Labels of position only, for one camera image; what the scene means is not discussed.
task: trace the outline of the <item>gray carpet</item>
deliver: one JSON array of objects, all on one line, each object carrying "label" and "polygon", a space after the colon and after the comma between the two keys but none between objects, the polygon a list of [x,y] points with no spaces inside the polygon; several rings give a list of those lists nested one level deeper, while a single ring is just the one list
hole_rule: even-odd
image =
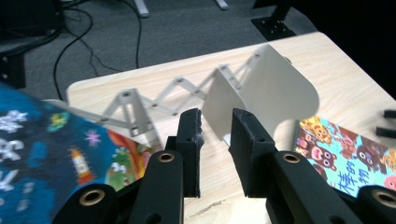
[{"label": "gray carpet", "polygon": [[[229,9],[221,10],[214,0],[146,0],[150,15],[141,20],[139,67],[266,42],[250,20],[270,16],[274,8],[253,9],[254,0],[227,3]],[[116,70],[102,66],[92,58],[87,46],[76,42],[64,53],[57,68],[64,98],[67,87],[74,82],[136,69],[139,23],[134,12],[113,0],[92,0],[78,8],[93,18],[92,29],[82,39],[105,66]],[[89,18],[84,14],[66,11],[64,15],[67,27],[76,35],[89,27]],[[297,35],[316,31],[310,20],[293,8],[285,23]],[[40,99],[58,99],[53,67],[62,49],[73,39],[62,31],[52,42],[27,52],[26,88],[21,90]]]}]

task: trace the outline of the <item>black object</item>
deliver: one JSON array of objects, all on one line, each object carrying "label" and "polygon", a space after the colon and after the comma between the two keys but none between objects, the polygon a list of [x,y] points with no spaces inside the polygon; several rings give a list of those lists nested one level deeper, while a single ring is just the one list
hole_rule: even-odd
[{"label": "black object", "polygon": [[[199,153],[204,144],[201,133],[201,111],[185,111],[180,115],[177,136],[169,137],[165,150],[150,157],[143,178],[117,193],[105,191],[103,199],[111,199],[107,201],[95,197],[96,191],[105,186],[111,188],[107,185],[93,184],[77,191],[54,223],[182,223],[183,197],[199,197],[200,193]],[[98,202],[82,207],[79,199],[84,192],[93,192],[90,201]],[[75,218],[70,211],[84,218]]]},{"label": "black object", "polygon": [[112,223],[117,211],[116,191],[109,185],[91,184],[76,191],[52,223]]},{"label": "black object", "polygon": [[0,39],[46,35],[63,26],[60,0],[0,1]]},{"label": "black object", "polygon": [[170,136],[165,150],[174,150],[183,157],[184,197],[200,197],[199,161],[204,144],[201,129],[201,110],[191,109],[180,115],[177,136]]},{"label": "black object", "polygon": [[293,0],[292,6],[396,99],[395,1]]},{"label": "black object", "polygon": [[[384,119],[396,119],[396,110],[385,110]],[[376,127],[375,134],[381,137],[396,138],[396,130]]]},{"label": "black object", "polygon": [[183,222],[183,158],[176,151],[154,153],[128,223]]},{"label": "black object", "polygon": [[0,81],[6,82],[15,88],[26,87],[23,54],[2,56],[0,58]]},{"label": "black object", "polygon": [[294,36],[295,33],[283,23],[291,8],[291,1],[279,0],[277,3],[274,1],[269,1],[269,3],[256,2],[254,7],[267,7],[271,6],[271,4],[276,4],[276,9],[271,17],[253,19],[251,22],[268,41]]},{"label": "black object", "polygon": [[248,197],[267,198],[273,223],[396,222],[395,191],[363,187],[357,199],[345,202],[305,157],[277,151],[274,144],[253,114],[233,110],[230,153],[236,170]]}]

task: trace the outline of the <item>screw hole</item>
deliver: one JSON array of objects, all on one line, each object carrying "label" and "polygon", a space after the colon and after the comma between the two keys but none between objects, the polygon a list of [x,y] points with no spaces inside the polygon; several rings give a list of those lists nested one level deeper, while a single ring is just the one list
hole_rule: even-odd
[{"label": "screw hole", "polygon": [[175,156],[171,153],[163,153],[158,157],[158,160],[161,162],[169,162],[172,161]]},{"label": "screw hole", "polygon": [[157,224],[161,223],[161,216],[157,213],[150,213],[146,216],[146,223],[147,224]]},{"label": "screw hole", "polygon": [[265,139],[263,137],[257,137],[256,142],[265,142]]},{"label": "screw hole", "polygon": [[101,189],[90,189],[85,191],[79,198],[79,203],[84,206],[92,206],[105,198],[105,192]]},{"label": "screw hole", "polygon": [[388,207],[396,208],[396,196],[385,191],[374,190],[374,198],[379,202]]},{"label": "screw hole", "polygon": [[290,162],[290,163],[298,163],[300,161],[300,158],[291,155],[291,154],[285,154],[283,155],[283,160]]},{"label": "screw hole", "polygon": [[333,224],[346,224],[345,221],[340,217],[330,217],[329,220]]}]

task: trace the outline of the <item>black cable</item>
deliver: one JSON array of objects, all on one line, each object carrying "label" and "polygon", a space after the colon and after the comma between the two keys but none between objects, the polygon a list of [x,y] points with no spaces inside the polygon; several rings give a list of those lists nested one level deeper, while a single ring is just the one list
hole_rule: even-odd
[{"label": "black cable", "polygon": [[[66,28],[67,33],[69,33],[70,35],[72,35],[72,36],[74,36],[74,37],[78,37],[76,34],[74,34],[73,32],[71,32],[70,29],[69,29],[67,26],[66,26],[65,28]],[[97,77],[99,77],[99,75],[98,75],[98,73],[97,73],[96,67],[93,65],[92,57],[95,58],[95,59],[99,62],[99,64],[101,64],[104,68],[107,68],[107,69],[110,69],[110,70],[113,70],[113,71],[116,71],[116,72],[124,72],[124,71],[122,71],[122,70],[120,70],[120,69],[118,69],[118,68],[114,68],[114,67],[105,65],[105,64],[102,62],[102,60],[99,58],[99,56],[97,56],[97,55],[93,52],[93,48],[91,48],[91,46],[90,46],[86,41],[84,41],[83,39],[80,39],[79,42],[81,42],[81,43],[85,46],[85,48],[90,52],[90,54],[91,54],[91,57],[90,57],[90,65],[91,65],[91,67],[93,68],[93,70],[95,71],[95,74],[96,74]]]},{"label": "black cable", "polygon": [[137,20],[139,21],[139,32],[137,34],[136,53],[135,53],[136,68],[139,68],[139,48],[140,48],[140,38],[142,36],[142,19],[140,18],[139,12],[137,11],[137,9],[134,6],[132,6],[130,3],[128,3],[125,0],[121,0],[121,2],[124,3],[125,5],[127,5],[128,7],[130,7],[134,11],[134,14],[137,17]]},{"label": "black cable", "polygon": [[[78,11],[78,12],[80,12],[80,13],[82,13],[82,14],[85,14],[88,18],[90,18],[90,21],[93,21],[92,16],[91,16],[88,12],[86,12],[86,11],[83,11],[83,10],[81,10],[81,9],[76,9],[76,8],[69,8],[69,9],[67,9],[67,10]],[[93,22],[90,22],[90,26],[88,27],[88,29],[87,29],[86,31],[84,31],[84,33],[82,33],[81,35],[77,36],[77,37],[76,37],[74,40],[72,40],[69,44],[67,44],[67,45],[62,49],[61,53],[58,55],[58,57],[57,57],[57,59],[56,59],[56,61],[55,61],[55,65],[53,66],[52,75],[53,75],[53,80],[54,80],[54,82],[55,82],[55,88],[56,88],[56,91],[57,91],[57,93],[58,93],[58,96],[59,96],[59,99],[60,99],[60,100],[63,100],[64,98],[63,98],[62,95],[61,95],[61,92],[60,92],[60,90],[59,90],[58,81],[57,81],[57,78],[56,78],[56,72],[57,72],[57,68],[58,68],[58,63],[59,63],[59,61],[61,60],[61,58],[62,58],[62,56],[64,55],[64,53],[66,52],[66,50],[67,50],[68,48],[70,48],[70,46],[72,46],[74,43],[76,43],[77,41],[79,41],[84,35],[86,35],[86,34],[91,30],[92,26],[93,26]]]}]

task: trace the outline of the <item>brass grommet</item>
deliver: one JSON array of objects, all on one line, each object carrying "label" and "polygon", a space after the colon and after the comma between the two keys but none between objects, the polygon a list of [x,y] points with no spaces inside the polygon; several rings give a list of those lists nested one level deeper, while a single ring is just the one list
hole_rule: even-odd
[{"label": "brass grommet", "polygon": [[373,190],[373,197],[388,207],[396,208],[396,196],[382,190]]},{"label": "brass grommet", "polygon": [[172,161],[175,158],[175,155],[172,153],[163,153],[158,156],[158,160],[160,162],[169,162]]},{"label": "brass grommet", "polygon": [[105,192],[102,189],[90,189],[85,191],[79,198],[79,203],[84,206],[92,206],[105,198]]},{"label": "brass grommet", "polygon": [[283,160],[290,162],[290,163],[298,163],[300,162],[300,158],[292,155],[292,154],[285,154],[283,155]]}]

